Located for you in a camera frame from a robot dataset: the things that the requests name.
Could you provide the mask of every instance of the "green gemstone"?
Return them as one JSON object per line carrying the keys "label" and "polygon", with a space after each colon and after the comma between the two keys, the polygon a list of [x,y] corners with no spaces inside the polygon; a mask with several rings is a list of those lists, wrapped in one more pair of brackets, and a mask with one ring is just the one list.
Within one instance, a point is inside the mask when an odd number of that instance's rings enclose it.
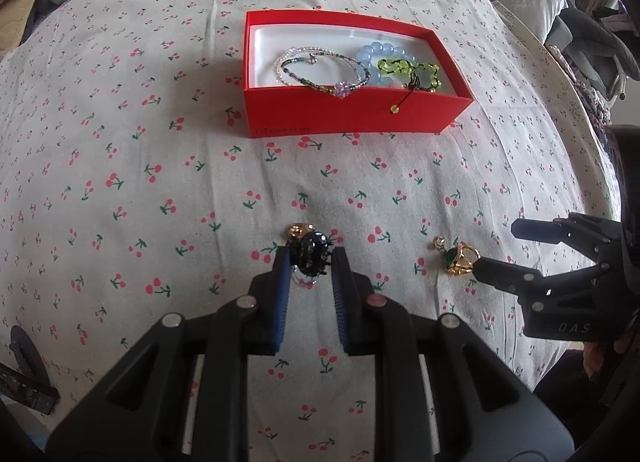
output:
{"label": "green gemstone", "polygon": [[444,255],[444,260],[447,262],[447,268],[453,265],[453,262],[456,260],[456,256],[458,255],[458,248],[453,247],[447,251]]}

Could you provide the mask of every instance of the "bed sheet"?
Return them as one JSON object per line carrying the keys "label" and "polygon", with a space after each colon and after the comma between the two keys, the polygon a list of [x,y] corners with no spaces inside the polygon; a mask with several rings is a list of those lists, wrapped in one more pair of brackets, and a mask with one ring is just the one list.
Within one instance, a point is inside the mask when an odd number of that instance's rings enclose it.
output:
{"label": "bed sheet", "polygon": [[[263,8],[434,28],[477,102],[440,135],[250,140],[242,34]],[[21,325],[62,395],[52,427],[165,312],[246,292],[304,221],[410,312],[459,314],[532,388],[564,344],[523,336],[514,297],[429,248],[443,235],[556,273],[584,259],[511,222],[619,213],[574,90],[531,39],[488,0],[70,0],[0,64],[0,359]],[[341,351],[329,280],[292,285],[250,390],[252,460],[371,457],[372,361]]]}

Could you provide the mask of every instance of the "metal screw head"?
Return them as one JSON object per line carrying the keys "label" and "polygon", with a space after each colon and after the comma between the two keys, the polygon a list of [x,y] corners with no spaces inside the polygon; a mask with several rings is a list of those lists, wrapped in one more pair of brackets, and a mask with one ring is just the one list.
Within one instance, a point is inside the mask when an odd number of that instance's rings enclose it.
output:
{"label": "metal screw head", "polygon": [[444,314],[440,317],[440,323],[444,328],[458,328],[460,326],[460,318],[455,314]]}
{"label": "metal screw head", "polygon": [[367,296],[367,305],[377,308],[383,307],[386,305],[386,297],[382,294],[369,294]]}
{"label": "metal screw head", "polygon": [[248,294],[240,296],[238,299],[236,299],[236,305],[238,305],[240,308],[253,308],[256,304],[256,299],[253,296],[249,296]]}
{"label": "metal screw head", "polygon": [[175,312],[165,314],[162,317],[162,324],[167,328],[176,328],[180,323],[182,323],[182,316]]}

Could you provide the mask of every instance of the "purple bead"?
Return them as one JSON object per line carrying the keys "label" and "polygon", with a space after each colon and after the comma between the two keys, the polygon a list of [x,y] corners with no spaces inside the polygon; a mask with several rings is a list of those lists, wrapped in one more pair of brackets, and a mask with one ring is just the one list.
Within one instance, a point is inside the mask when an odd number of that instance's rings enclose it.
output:
{"label": "purple bead", "polygon": [[345,98],[347,95],[351,93],[350,84],[345,80],[341,80],[340,82],[336,82],[334,85],[334,95],[338,98]]}

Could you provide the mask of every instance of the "red box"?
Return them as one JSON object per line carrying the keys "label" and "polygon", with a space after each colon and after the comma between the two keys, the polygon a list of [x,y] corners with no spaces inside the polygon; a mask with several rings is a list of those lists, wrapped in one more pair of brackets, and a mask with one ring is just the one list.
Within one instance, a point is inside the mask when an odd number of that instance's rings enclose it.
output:
{"label": "red box", "polygon": [[[270,24],[334,25],[423,39],[440,62],[456,95],[413,92],[397,114],[390,107],[408,90],[364,86],[337,98],[304,86],[249,87],[252,27]],[[474,97],[462,73],[433,30],[389,19],[323,10],[258,10],[246,13],[242,87],[252,138],[317,133],[439,133]]]}

